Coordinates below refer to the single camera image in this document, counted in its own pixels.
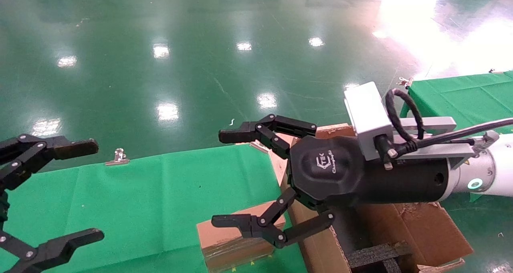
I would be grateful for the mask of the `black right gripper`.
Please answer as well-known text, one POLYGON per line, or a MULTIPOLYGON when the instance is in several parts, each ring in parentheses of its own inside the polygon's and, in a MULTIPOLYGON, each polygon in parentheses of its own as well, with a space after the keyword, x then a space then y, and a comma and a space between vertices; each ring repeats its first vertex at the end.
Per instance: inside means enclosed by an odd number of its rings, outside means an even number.
POLYGON ((355 137, 318 139, 317 125, 269 114, 259 121, 244 121, 236 129, 220 130, 223 144, 258 140, 282 159, 289 158, 289 184, 261 216, 226 214, 212 216, 216 228, 237 228, 243 238, 262 238, 277 249, 293 245, 328 229, 335 214, 328 210, 286 230, 275 222, 297 199, 308 208, 435 202, 448 186, 445 159, 410 159, 392 163, 387 170, 380 160, 365 160, 355 137), (277 133, 302 138, 290 148, 277 133))

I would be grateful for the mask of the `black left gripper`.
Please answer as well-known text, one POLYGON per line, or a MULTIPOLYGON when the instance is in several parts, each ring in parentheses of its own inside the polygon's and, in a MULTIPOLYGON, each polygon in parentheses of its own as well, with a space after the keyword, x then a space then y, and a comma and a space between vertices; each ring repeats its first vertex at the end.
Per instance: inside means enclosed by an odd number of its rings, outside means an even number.
MULTIPOLYGON (((39 138, 22 134, 2 141, 0 229, 3 229, 8 220, 9 202, 5 190, 15 190, 52 160, 90 156, 98 150, 99 145, 92 138, 72 142, 64 136, 39 138)), ((99 229, 87 229, 48 240, 37 247, 30 246, 5 231, 1 231, 0 237, 0 247, 19 258, 6 273, 41 273, 68 263, 79 247, 99 242, 105 235, 99 229)))

